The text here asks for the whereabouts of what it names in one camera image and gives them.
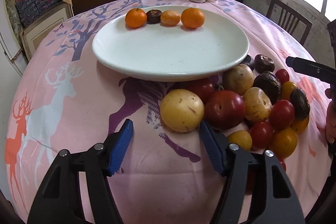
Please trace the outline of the person's hand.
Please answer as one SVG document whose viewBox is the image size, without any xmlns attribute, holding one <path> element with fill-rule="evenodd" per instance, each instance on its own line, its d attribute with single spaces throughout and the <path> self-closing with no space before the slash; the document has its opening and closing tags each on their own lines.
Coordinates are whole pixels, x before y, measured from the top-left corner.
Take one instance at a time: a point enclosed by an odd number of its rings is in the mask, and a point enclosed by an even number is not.
<svg viewBox="0 0 336 224">
<path fill-rule="evenodd" d="M 335 132 L 335 91 L 333 91 L 331 88 L 325 90 L 325 94 L 327 98 L 331 99 L 329 106 L 327 108 L 327 114 L 326 114 L 326 126 L 325 126 L 325 132 L 326 132 L 326 138 L 329 143 L 333 144 L 336 137 Z"/>
</svg>

